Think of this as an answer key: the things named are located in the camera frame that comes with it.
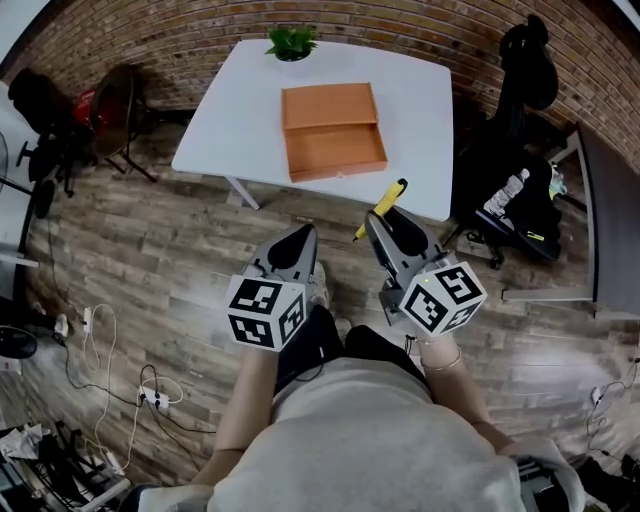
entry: power strip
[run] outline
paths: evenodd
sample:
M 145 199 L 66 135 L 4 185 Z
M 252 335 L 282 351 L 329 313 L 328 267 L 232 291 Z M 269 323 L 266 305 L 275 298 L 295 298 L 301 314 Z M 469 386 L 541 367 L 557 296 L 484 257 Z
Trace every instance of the power strip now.
M 145 397 L 147 402 L 151 405 L 155 405 L 160 409 L 168 409 L 169 408 L 169 395 L 165 395 L 164 393 L 157 393 L 154 389 L 148 388 L 146 386 L 142 386 L 140 388 L 140 396 Z
M 91 330 L 91 308 L 84 308 L 84 325 L 82 326 L 85 334 L 89 334 Z

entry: red object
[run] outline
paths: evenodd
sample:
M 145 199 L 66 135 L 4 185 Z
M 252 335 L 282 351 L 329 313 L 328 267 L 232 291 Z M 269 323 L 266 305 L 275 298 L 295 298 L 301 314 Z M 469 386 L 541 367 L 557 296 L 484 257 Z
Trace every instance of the red object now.
M 91 109 L 91 100 L 95 93 L 95 89 L 83 92 L 80 95 L 80 98 L 78 98 L 78 103 L 76 103 L 76 106 L 73 109 L 73 117 L 76 118 L 76 121 L 81 124 L 86 124 L 88 127 L 91 127 L 91 122 L 89 121 L 89 110 Z
M 95 96 L 95 89 L 85 91 L 80 95 L 73 116 L 79 123 L 93 128 L 96 135 L 100 135 L 110 126 L 122 126 L 126 123 L 127 106 L 115 91 L 104 91 L 98 105 L 98 126 L 93 126 L 90 119 L 91 103 Z

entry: white shirt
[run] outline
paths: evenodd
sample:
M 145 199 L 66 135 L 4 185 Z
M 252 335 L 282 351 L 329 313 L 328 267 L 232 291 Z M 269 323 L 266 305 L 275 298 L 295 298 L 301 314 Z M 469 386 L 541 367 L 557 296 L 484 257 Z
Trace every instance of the white shirt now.
M 310 370 L 301 378 L 315 375 Z M 552 469 L 571 512 L 584 509 L 575 472 L 546 439 L 516 443 Z M 274 402 L 274 421 L 215 489 L 145 491 L 141 511 L 524 512 L 518 468 L 455 412 L 434 405 L 399 367 L 340 358 Z

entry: table leg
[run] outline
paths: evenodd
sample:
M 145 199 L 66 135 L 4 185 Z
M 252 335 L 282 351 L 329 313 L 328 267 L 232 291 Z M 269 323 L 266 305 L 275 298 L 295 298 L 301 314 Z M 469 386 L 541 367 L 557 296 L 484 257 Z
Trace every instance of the table leg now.
M 525 302 L 593 301 L 593 288 L 584 285 L 541 290 L 503 290 L 502 300 Z
M 34 260 L 29 260 L 20 253 L 5 253 L 0 252 L 0 261 L 5 263 L 12 263 L 15 265 L 24 265 L 25 267 L 38 268 L 40 263 Z
M 595 223 L 593 220 L 593 208 L 591 200 L 591 181 L 587 172 L 584 152 L 582 151 L 582 143 L 580 134 L 576 131 L 567 137 L 567 149 L 563 149 L 550 158 L 549 163 L 558 163 L 565 159 L 574 151 L 578 152 L 580 160 L 580 169 L 584 182 L 586 207 L 587 207 L 587 226 L 589 237 L 589 268 L 587 269 L 587 283 L 572 288 L 548 288 L 542 290 L 502 290 L 502 300 L 505 301 L 523 301 L 523 302 L 570 302 L 570 301 L 588 301 L 594 302 L 595 282 L 596 282 L 596 258 L 595 258 Z
M 253 198 L 249 191 L 244 188 L 244 185 L 242 185 L 242 183 L 240 183 L 237 178 L 232 178 L 231 176 L 225 176 L 225 178 L 227 178 L 227 181 L 231 183 L 231 186 L 236 189 L 238 194 L 240 194 L 242 198 L 247 203 L 249 203 L 249 206 L 251 206 L 251 208 L 253 208 L 254 210 L 260 209 L 260 205 L 258 204 L 258 202 Z
M 593 318 L 596 320 L 621 320 L 637 322 L 640 320 L 640 316 L 633 313 L 625 313 L 623 311 L 596 311 L 593 314 Z

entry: human arm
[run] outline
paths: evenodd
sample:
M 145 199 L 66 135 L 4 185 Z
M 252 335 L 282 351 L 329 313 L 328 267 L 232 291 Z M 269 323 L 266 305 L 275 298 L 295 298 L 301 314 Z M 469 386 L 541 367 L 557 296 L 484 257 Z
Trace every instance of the human arm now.
M 233 395 L 218 426 L 213 455 L 192 484 L 216 485 L 231 472 L 258 434 L 269 426 L 277 372 L 277 353 L 245 349 Z
M 422 332 L 416 334 L 420 359 L 434 403 L 462 416 L 478 434 L 493 445 L 496 452 L 513 443 L 510 437 L 491 424 L 487 404 L 464 361 L 460 359 L 451 365 L 460 354 L 451 334 L 440 338 L 428 338 Z M 434 371 L 429 368 L 445 369 Z

